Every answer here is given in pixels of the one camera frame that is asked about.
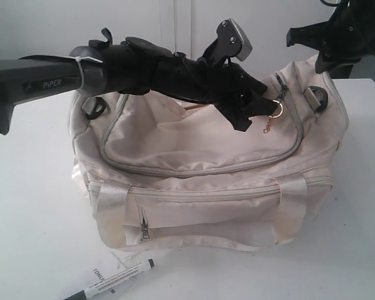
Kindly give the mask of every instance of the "zippered pocket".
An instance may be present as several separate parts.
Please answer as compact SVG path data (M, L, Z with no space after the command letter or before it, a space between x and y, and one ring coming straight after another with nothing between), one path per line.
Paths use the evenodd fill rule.
M309 212L315 211L333 181L327 167L301 173L308 186ZM280 188L273 179L257 182L258 187L211 192L176 192L131 187L125 210L128 226L141 228L143 239L149 230L228 221L264 221L272 218L279 203ZM99 191L98 182L89 190Z
M264 96L276 99L281 86L269 82ZM188 116L165 106L173 99L151 92L129 96L101 141L101 156L113 167L144 175L188 178L224 174L276 163L300 145L303 128L291 95L284 114L264 134L267 116L251 119L247 132L235 131L213 106Z

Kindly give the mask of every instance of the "key ring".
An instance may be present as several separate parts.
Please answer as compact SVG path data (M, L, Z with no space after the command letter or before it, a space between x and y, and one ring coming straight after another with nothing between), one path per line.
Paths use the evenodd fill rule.
M268 116L269 118L271 118L271 119L277 119L277 118L279 118L280 116L282 116L282 114L283 114L283 105L282 105L282 103L280 102L280 101L278 101L278 100L272 100L273 102L275 102L275 103L278 103L278 105L281 107L281 111L279 112L279 114L277 114L276 116Z

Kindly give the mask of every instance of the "fabric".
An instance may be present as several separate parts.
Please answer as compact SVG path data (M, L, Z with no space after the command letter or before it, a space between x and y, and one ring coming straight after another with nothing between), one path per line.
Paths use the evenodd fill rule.
M262 80L268 99L281 90L278 77L289 88L267 134L268 117L239 132L212 106L186 110L157 92L102 95L106 111L87 120L90 99L76 93L69 132L103 242L124 251L255 251L292 241L331 189L328 166L348 128L344 104L315 61ZM309 104L309 86L327 92L324 111Z

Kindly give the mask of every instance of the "marker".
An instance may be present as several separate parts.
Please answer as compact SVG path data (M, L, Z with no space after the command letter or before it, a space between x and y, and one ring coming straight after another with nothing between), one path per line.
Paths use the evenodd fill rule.
M112 289L114 286L117 286L120 283L123 283L124 281L127 281L129 278L142 273L144 271L150 270L154 267L154 262L152 259L148 259L147 261L140 262L133 267L130 267L129 269L126 269L125 271L115 274L104 281L101 281L99 283L93 284L92 286L88 287L87 289L84 289L83 291L80 291L76 293L75 295L72 295L65 300L87 300L92 298L93 296L100 294L102 292L108 291Z

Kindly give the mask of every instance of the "white bag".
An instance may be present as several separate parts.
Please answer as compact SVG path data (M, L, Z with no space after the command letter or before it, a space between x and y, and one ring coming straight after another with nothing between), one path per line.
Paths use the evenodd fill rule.
M333 82L314 63L262 80L268 99L281 90L277 76L289 88L267 134L266 116L239 132L213 106L187 111L153 91L103 95L107 109L88 121L94 98L76 93L69 131L103 242L123 251L255 251L291 241L330 191L328 166L348 128ZM323 112L314 112L309 86L327 92Z

